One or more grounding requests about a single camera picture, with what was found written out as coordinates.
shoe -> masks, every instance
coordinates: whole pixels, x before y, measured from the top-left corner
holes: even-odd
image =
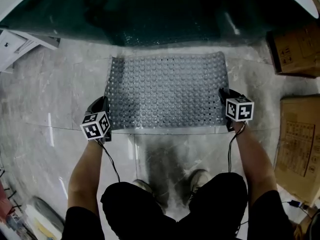
[[[194,173],[193,177],[191,178],[191,183],[190,183],[191,195],[187,203],[187,206],[189,206],[191,200],[194,198],[198,190],[201,187],[203,187],[206,183],[208,183],[211,179],[212,177],[209,174],[209,172],[207,172],[204,169],[199,169]]]
[[[132,182],[132,184],[139,187],[140,189],[143,189],[143,190],[149,192],[151,195],[154,195],[152,188],[147,183],[145,183],[143,180],[136,179]]]
[[[155,193],[153,192],[152,188],[149,186],[149,184],[145,183],[143,180],[141,179],[136,179],[132,182],[133,185],[139,187],[140,189],[143,189],[144,191],[147,191],[148,193],[150,193],[154,199],[155,199],[155,202],[160,206],[161,210],[162,210],[162,213],[163,214],[166,214],[166,209],[163,205],[161,205],[158,201],[157,201],[157,198],[156,198],[156,195]]]

person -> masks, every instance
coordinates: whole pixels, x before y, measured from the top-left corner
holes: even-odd
[[[237,133],[243,123],[234,122]],[[248,240],[292,240],[271,161],[249,127],[236,137],[246,183],[240,175],[205,170],[193,174],[190,213],[179,222],[166,216],[148,184],[114,183],[101,197],[103,211],[120,240],[236,239],[248,203]],[[63,240],[105,239],[97,203],[103,149],[89,141],[73,170],[68,187]]]

tiled floor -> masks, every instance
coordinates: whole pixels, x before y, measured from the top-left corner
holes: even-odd
[[[319,82],[275,75],[264,41],[239,47],[185,43],[134,50],[63,39],[58,50],[36,48],[16,62],[14,74],[0,74],[0,151],[5,179],[17,189],[24,204],[31,196],[38,196],[64,217],[65,189],[86,146],[79,125],[88,105],[104,93],[109,56],[217,51],[226,55],[230,87],[255,101],[250,126],[273,162],[281,97],[318,93]],[[213,176],[225,172],[234,134],[222,126],[162,132],[165,135],[142,133],[119,131],[106,147],[121,180],[149,182],[167,206],[166,214],[180,220],[188,214],[186,177],[197,168],[207,169]],[[243,174],[236,143],[232,146],[232,170]],[[114,182],[113,168],[104,156],[98,199]],[[284,200],[290,200],[285,190],[280,193]],[[285,209],[290,219],[298,222],[303,218],[302,211]],[[106,238],[117,239],[102,210],[100,214]],[[248,225],[243,225],[238,237],[246,239],[247,229]]]

leg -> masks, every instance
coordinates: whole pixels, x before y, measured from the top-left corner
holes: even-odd
[[[167,239],[176,225],[174,219],[163,214],[151,193],[127,182],[110,185],[101,202],[120,240]]]
[[[187,239],[234,238],[248,202],[247,187],[236,173],[221,173],[202,186],[178,222]]]

